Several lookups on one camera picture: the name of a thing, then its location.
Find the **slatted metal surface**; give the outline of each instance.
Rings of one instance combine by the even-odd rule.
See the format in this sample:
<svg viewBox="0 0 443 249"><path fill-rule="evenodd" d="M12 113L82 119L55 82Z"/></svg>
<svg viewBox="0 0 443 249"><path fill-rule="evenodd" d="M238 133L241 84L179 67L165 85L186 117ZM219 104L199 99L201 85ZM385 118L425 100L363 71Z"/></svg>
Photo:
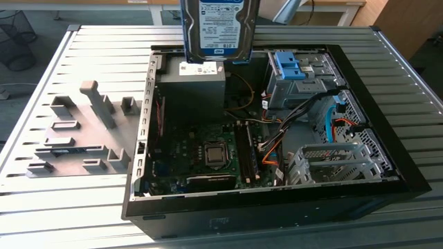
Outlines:
<svg viewBox="0 0 443 249"><path fill-rule="evenodd" d="M2 248L10 243L56 243L58 248L443 247L442 103L383 35L369 28L273 26L257 29L255 43L342 45L433 191L353 222L154 242L121 219L126 175L24 176L52 121L54 96L70 94L82 80L95 79L111 100L129 95L142 99L150 47L182 44L177 26L83 26L63 39L0 156Z"/></svg>

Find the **motherboard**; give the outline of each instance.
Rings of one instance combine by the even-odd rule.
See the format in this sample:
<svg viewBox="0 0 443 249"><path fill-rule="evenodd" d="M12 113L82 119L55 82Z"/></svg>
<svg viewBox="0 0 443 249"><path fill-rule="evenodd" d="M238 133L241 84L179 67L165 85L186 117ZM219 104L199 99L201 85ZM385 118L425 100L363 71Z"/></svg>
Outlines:
<svg viewBox="0 0 443 249"><path fill-rule="evenodd" d="M151 194L271 186L257 154L262 129L257 122L166 127L149 169Z"/></svg>

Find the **metal table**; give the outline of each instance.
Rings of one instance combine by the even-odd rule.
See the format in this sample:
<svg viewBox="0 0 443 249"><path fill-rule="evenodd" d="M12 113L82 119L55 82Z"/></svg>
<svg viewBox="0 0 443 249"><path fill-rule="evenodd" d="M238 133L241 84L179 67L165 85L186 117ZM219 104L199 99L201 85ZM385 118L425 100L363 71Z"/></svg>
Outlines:
<svg viewBox="0 0 443 249"><path fill-rule="evenodd" d="M70 94L70 87L78 87L82 79L94 78L101 82L99 91L111 100L129 94L142 99L150 47L182 44L182 28L71 26L68 30L0 154L0 245L443 247L443 104L382 33L370 28L263 26L257 29L255 43L342 45L433 191L346 223L154 242L121 219L125 174L28 179L24 173L52 121L48 103L54 96Z"/></svg>

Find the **blue hard drive label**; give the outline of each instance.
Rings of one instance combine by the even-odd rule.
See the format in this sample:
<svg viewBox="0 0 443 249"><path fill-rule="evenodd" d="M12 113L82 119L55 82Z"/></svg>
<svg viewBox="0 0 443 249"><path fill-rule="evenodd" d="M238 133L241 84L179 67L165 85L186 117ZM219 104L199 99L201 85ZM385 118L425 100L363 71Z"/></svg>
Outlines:
<svg viewBox="0 0 443 249"><path fill-rule="evenodd" d="M201 48L206 54L233 54L241 38L237 14L243 0L201 0Z"/></svg>

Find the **blue drive bay latch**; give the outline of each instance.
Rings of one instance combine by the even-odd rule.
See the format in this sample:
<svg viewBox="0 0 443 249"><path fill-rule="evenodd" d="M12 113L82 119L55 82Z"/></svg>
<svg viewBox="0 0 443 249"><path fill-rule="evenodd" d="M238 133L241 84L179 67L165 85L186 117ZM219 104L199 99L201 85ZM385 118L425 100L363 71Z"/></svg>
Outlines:
<svg viewBox="0 0 443 249"><path fill-rule="evenodd" d="M306 74L299 68L299 61L293 52L275 52L275 61L283 79L306 79Z"/></svg>

